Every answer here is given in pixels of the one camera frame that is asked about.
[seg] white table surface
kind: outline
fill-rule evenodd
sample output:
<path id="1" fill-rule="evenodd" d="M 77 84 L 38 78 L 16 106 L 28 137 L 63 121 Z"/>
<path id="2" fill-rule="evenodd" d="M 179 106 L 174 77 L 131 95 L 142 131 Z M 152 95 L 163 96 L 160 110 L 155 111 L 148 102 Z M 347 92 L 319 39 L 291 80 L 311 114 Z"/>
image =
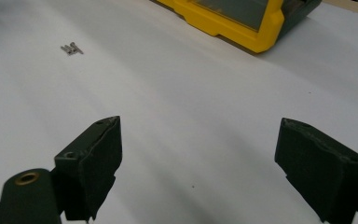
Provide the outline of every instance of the white table surface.
<path id="1" fill-rule="evenodd" d="M 0 0 L 0 194 L 115 115 L 94 223 L 320 223 L 273 157 L 283 117 L 358 152 L 358 14 L 321 4 L 251 55 L 148 0 Z"/>

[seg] screw hole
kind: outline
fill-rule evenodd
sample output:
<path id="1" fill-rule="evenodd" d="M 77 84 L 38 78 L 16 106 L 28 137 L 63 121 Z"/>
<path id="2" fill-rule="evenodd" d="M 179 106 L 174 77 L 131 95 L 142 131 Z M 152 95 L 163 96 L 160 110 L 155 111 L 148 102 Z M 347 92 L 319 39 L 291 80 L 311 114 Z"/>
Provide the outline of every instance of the screw hole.
<path id="1" fill-rule="evenodd" d="M 75 155 L 76 155 L 75 152 L 67 152 L 67 153 L 63 154 L 63 156 L 66 158 L 74 158 Z"/>
<path id="2" fill-rule="evenodd" d="M 31 172 L 24 174 L 16 179 L 16 185 L 23 186 L 35 182 L 39 178 L 39 173 Z"/>

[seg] small screw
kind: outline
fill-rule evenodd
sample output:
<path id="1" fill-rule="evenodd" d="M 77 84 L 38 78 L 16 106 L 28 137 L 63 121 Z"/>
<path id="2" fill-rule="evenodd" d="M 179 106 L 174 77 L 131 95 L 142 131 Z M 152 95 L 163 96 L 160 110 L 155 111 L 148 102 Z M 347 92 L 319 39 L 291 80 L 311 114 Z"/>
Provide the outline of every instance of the small screw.
<path id="1" fill-rule="evenodd" d="M 75 49 L 72 49 L 71 47 L 65 45 L 64 47 L 61 47 L 61 49 L 63 51 L 65 51 L 68 55 L 72 55 L 74 53 L 76 53 L 76 50 Z"/>
<path id="2" fill-rule="evenodd" d="M 77 52 L 83 54 L 83 51 L 82 51 L 80 48 L 77 47 L 77 45 L 75 44 L 75 42 L 72 42 L 72 43 L 70 44 L 70 46 L 71 46 L 72 48 L 74 48 Z"/>

